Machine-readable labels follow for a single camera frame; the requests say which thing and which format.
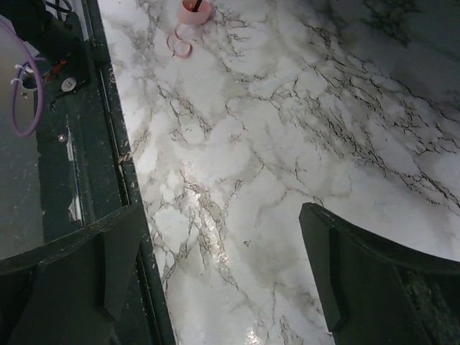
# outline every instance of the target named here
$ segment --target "marble surface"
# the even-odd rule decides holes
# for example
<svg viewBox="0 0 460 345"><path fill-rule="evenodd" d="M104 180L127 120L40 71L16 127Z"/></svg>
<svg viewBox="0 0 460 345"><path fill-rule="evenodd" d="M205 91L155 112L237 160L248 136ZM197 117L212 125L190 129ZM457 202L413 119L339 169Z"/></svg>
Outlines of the marble surface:
<svg viewBox="0 0 460 345"><path fill-rule="evenodd" d="M179 344L334 343L308 201L460 260L460 7L432 2L215 0L181 60L179 1L99 0Z"/></svg>

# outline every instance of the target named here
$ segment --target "black plastic part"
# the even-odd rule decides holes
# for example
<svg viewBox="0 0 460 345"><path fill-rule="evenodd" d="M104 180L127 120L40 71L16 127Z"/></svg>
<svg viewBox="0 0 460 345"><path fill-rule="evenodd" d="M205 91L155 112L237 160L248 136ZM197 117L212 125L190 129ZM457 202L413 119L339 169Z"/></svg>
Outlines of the black plastic part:
<svg viewBox="0 0 460 345"><path fill-rule="evenodd" d="M82 222L91 224L124 205L91 45L83 44L75 13L68 16L66 23L79 32L84 53L83 58L69 59L68 65L79 64L88 75L79 74L77 79L87 83L65 96L60 92L64 71L45 86L45 109L36 135L40 181L47 186L41 190L46 242L75 231ZM68 207L73 201L81 207L80 218L69 214Z"/></svg>
<svg viewBox="0 0 460 345"><path fill-rule="evenodd" d="M417 252L306 203L300 226L337 345L460 344L460 263Z"/></svg>
<svg viewBox="0 0 460 345"><path fill-rule="evenodd" d="M161 344L156 339L152 339L149 321L144 316L144 300L139 298L142 296L142 290L137 273L138 270L134 270L131 274L126 303L119 322L115 324L114 335L123 345Z"/></svg>
<svg viewBox="0 0 460 345"><path fill-rule="evenodd" d="M2 260L1 344L107 344L124 304L143 222L142 207L127 206ZM129 246L122 246L121 237ZM114 262L121 263L119 270Z"/></svg>
<svg viewBox="0 0 460 345"><path fill-rule="evenodd" d="M138 203L142 198L136 178L131 150L128 145L124 116L121 110L114 72L110 63L109 49L102 25L101 13L97 1L82 0L87 19L88 35L93 47L95 66L101 83L101 97L104 99L107 114L107 128L111 130L111 147L114 151L114 164L119 167L118 182L122 203ZM147 220L142 235L137 261L139 281L144 296L145 314L149 320L152 340L158 344L174 345L175 337L169 312L167 310L157 261L153 254L152 238Z"/></svg>
<svg viewBox="0 0 460 345"><path fill-rule="evenodd" d="M47 77L48 81L52 81L52 94L54 98L69 95L67 91L62 90L62 84L68 78L75 80L75 87L71 91L72 93L75 93L90 82L90 65L92 65L93 58L88 43L84 41L80 19L77 14L71 12L67 15L63 24L62 22L58 23L59 25L63 25L63 30L73 36L72 41L74 45L71 52L59 61L57 64L58 68L50 71Z"/></svg>
<svg viewBox="0 0 460 345"><path fill-rule="evenodd" d="M72 32L46 11L43 0L1 0L0 14L11 21L21 40L48 60L57 62L77 47Z"/></svg>

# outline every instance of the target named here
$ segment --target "pink cup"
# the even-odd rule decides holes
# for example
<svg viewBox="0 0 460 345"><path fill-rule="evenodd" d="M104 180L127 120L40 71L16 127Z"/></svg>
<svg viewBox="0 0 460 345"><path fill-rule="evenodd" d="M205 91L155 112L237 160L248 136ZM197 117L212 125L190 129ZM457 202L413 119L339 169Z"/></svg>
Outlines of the pink cup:
<svg viewBox="0 0 460 345"><path fill-rule="evenodd" d="M182 6L179 6L179 22L186 25L204 24L211 15L211 5L204 1L201 2L197 12L192 12L196 0L183 0Z"/></svg>

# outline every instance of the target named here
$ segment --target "black wire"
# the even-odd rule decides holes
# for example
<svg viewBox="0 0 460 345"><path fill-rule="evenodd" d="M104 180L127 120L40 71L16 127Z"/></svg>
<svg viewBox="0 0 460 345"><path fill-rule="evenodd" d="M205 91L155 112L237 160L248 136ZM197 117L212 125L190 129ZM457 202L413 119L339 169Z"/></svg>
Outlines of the black wire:
<svg viewBox="0 0 460 345"><path fill-rule="evenodd" d="M60 3L60 0L55 0L55 3L52 3L50 1L46 1L46 5L51 7L52 9L55 9L56 10L56 13L57 13L57 18L59 20L63 20L62 19L62 13L66 13L66 14L69 14L72 12L72 6L70 5L69 1L68 0L63 0L64 4L67 6L67 9L61 7L59 5Z"/></svg>
<svg viewBox="0 0 460 345"><path fill-rule="evenodd" d="M60 8L60 0L55 0L55 5L56 5L56 16L60 21L62 21L63 20L63 13L61 11L57 10L58 8Z"/></svg>

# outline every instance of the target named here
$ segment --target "purple cable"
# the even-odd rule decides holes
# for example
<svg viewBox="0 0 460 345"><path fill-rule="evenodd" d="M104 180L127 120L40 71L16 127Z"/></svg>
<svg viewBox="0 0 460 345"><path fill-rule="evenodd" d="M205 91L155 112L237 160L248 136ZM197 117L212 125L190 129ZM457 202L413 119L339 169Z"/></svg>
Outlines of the purple cable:
<svg viewBox="0 0 460 345"><path fill-rule="evenodd" d="M37 67L37 64L35 63L36 60L41 60L41 58L36 58L34 59L32 55L30 54L29 50L27 49L26 45L23 43L23 41L20 40L19 37L16 36L16 33L10 29L7 23L5 23L3 20L0 19L0 26L3 27L6 30L6 33L8 33L11 38L18 44L18 46L24 51L25 55L27 56L27 62L22 64L22 66L30 65L32 70L34 71L34 77L35 77L35 83L37 84L37 111L35 112L35 118L32 124L30 125L29 129L25 132L21 132L17 126L16 122L16 97L17 97L17 88L18 88L18 81L15 80L13 82L13 97L11 99L11 122L13 124L13 130L14 133L18 137L28 137L31 135L35 129L38 127L38 124L40 122L40 119L42 118L42 112L43 112L43 84L42 84L42 79L40 77L40 70ZM18 70L16 78L19 78L22 73L22 70Z"/></svg>

